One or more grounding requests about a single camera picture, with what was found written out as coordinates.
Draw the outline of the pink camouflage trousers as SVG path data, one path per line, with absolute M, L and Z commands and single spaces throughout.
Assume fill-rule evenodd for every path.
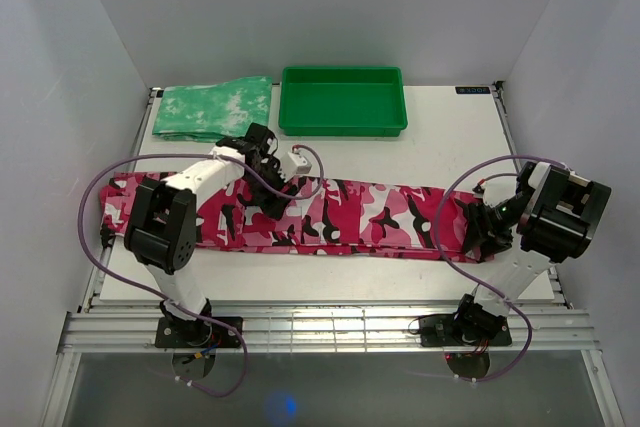
M 268 218 L 243 196 L 236 181 L 198 211 L 197 245 L 227 252 L 466 261 L 462 251 L 467 221 L 462 205 L 476 202 L 468 192 L 446 196 L 442 189 L 356 180 L 294 180 L 304 198 L 292 201 L 281 220 Z

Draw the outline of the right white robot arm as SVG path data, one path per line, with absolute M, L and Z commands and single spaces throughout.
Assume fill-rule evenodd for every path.
M 454 337 L 474 344 L 506 331 L 511 302 L 541 273 L 584 254 L 611 193 L 565 167 L 529 161 L 516 176 L 512 197 L 500 201 L 483 187 L 478 202 L 464 204 L 464 253 L 478 262 L 511 248 L 516 253 L 504 270 L 463 296 L 451 320 Z

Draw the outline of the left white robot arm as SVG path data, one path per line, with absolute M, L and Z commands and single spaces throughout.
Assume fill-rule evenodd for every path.
M 190 346 L 205 344 L 212 334 L 209 300 L 189 266 L 197 244 L 197 211 L 242 180 L 248 187 L 245 204 L 281 218 L 298 193 L 290 182 L 308 173 L 311 162 L 298 152 L 278 157 L 276 150 L 275 134 L 253 123 L 245 135 L 217 141 L 206 159 L 162 180 L 145 177 L 136 188 L 125 248 L 154 277 L 163 315 Z

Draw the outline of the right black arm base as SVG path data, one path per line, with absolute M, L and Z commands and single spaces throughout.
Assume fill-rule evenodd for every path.
M 423 315 L 413 319 L 408 333 L 420 338 L 422 347 L 507 347 L 512 345 L 508 328 L 499 332 L 493 339 L 481 337 L 476 333 L 463 333 L 453 326 L 452 314 Z

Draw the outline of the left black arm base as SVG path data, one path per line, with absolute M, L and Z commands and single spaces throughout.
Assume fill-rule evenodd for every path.
M 239 348 L 239 337 L 229 327 L 241 333 L 244 319 L 232 316 L 215 317 L 215 320 L 227 324 L 227 327 L 218 324 L 207 326 L 201 320 L 170 320 L 163 317 L 158 322 L 154 346 L 166 349 L 205 349 L 214 345 L 218 348 Z

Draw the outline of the folded green white trousers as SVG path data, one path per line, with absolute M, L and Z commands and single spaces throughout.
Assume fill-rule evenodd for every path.
M 239 137 L 253 123 L 268 123 L 271 99 L 272 79 L 266 76 L 167 87 L 152 134 L 163 140 L 195 142 Z

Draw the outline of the green plastic tray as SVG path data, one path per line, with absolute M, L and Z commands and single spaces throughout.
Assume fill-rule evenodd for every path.
M 288 136 L 397 137 L 408 126 L 401 70 L 287 67 L 282 72 L 278 126 Z

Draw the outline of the dark label sticker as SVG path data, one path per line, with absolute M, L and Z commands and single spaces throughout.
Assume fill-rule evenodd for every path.
M 458 95 L 490 95 L 491 89 L 486 86 L 456 86 Z

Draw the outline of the aluminium rail frame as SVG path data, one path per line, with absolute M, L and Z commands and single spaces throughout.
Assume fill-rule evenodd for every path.
M 337 375 L 336 403 L 328 384 L 307 393 L 276 390 L 255 424 L 373 425 L 385 414 L 395 426 L 610 426 L 619 420 L 589 314 L 567 301 L 556 269 L 543 273 L 510 317 L 513 344 L 491 351 L 503 375 L 469 385 L 444 364 L 440 348 L 414 335 L 420 315 L 456 306 L 469 284 L 433 262 L 362 258 L 330 264 L 322 258 L 251 261 L 210 252 L 198 260 L 209 284 L 236 285 L 217 312 L 244 320 L 250 371 L 232 397 L 189 402 L 169 393 L 168 350 L 152 344 L 160 317 L 139 294 L 110 299 L 115 284 L 94 272 L 78 312 L 63 328 L 54 384 L 43 424 L 202 424 L 207 412 L 226 425 L 247 398 L 269 385 L 266 360 L 286 360 L 291 373 L 342 360 L 363 365 L 357 379 Z

